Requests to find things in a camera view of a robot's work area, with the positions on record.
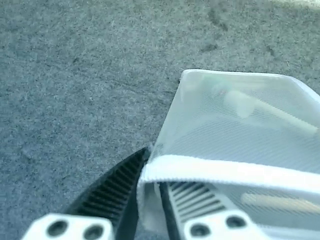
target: gray carpet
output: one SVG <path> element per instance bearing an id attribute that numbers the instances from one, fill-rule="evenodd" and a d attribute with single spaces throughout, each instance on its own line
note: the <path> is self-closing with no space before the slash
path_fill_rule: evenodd
<path id="1" fill-rule="evenodd" d="M 153 142 L 184 69 L 320 93 L 319 22 L 318 0 L 0 0 L 0 238 Z"/>

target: black grooved track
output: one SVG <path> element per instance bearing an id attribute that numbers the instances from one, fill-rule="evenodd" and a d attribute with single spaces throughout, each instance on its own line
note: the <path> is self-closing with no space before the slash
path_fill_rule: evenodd
<path id="1" fill-rule="evenodd" d="M 138 222 L 137 182 L 149 156 L 150 149 L 144 147 L 118 163 L 89 186 L 65 213 L 109 219 L 115 240 L 133 239 Z"/>

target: dark stain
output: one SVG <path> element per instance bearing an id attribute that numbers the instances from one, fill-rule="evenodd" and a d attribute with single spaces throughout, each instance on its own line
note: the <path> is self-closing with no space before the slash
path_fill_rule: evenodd
<path id="1" fill-rule="evenodd" d="M 266 46 L 266 51 L 270 53 L 271 56 L 275 56 L 275 50 L 273 50 L 270 45 Z"/>
<path id="2" fill-rule="evenodd" d="M 208 19 L 216 26 L 220 23 L 220 17 L 213 8 L 208 12 Z"/>
<path id="3" fill-rule="evenodd" d="M 78 62 L 78 61 L 79 61 L 79 58 L 76 57 L 75 59 L 73 59 L 72 63 L 75 64 L 75 63 Z"/>
<path id="4" fill-rule="evenodd" d="M 219 8 L 221 9 L 221 11 L 223 12 L 223 13 L 226 13 L 228 10 L 227 10 L 227 7 L 225 6 L 226 4 L 225 4 L 225 2 L 224 1 L 221 1 L 221 2 L 219 2 L 218 3 L 218 6 L 219 6 Z"/>
<path id="5" fill-rule="evenodd" d="M 218 48 L 218 45 L 217 44 L 207 44 L 204 48 L 202 48 L 200 50 L 200 52 L 202 53 L 206 53 L 206 52 L 211 52 L 213 50 L 216 50 Z"/>
<path id="6" fill-rule="evenodd" d="M 208 12 L 208 19 L 212 24 L 221 28 L 223 31 L 228 31 L 227 24 L 225 22 L 221 22 L 220 16 L 216 13 L 216 11 L 213 8 L 210 8 L 210 11 Z"/>
<path id="7" fill-rule="evenodd" d="M 219 24 L 219 27 L 222 28 L 223 31 L 227 32 L 228 31 L 228 26 L 225 22 L 222 22 Z"/>

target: white mesh bag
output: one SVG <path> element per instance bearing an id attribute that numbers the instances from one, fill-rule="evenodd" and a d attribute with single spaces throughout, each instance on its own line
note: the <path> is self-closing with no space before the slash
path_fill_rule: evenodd
<path id="1" fill-rule="evenodd" d="M 137 186 L 166 232 L 154 183 L 213 183 L 272 237 L 320 238 L 320 96 L 284 75 L 189 69 Z"/>

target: screw hole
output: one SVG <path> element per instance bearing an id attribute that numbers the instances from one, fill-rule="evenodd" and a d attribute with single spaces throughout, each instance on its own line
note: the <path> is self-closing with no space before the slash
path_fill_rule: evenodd
<path id="1" fill-rule="evenodd" d="M 104 232 L 104 229 L 100 225 L 93 225 L 89 227 L 84 232 L 84 239 L 86 240 L 96 240 L 99 239 L 102 236 L 102 233 Z"/>
<path id="2" fill-rule="evenodd" d="M 191 227 L 190 233 L 193 237 L 206 237 L 210 234 L 210 229 L 203 224 L 195 224 Z"/>
<path id="3" fill-rule="evenodd" d="M 226 225 L 231 229 L 236 229 L 244 227 L 246 225 L 246 222 L 239 216 L 230 216 L 226 220 Z"/>
<path id="4" fill-rule="evenodd" d="M 68 223 L 66 221 L 64 220 L 56 221 L 49 226 L 47 233 L 51 237 L 57 237 L 62 235 L 67 230 L 67 227 L 68 227 Z"/>

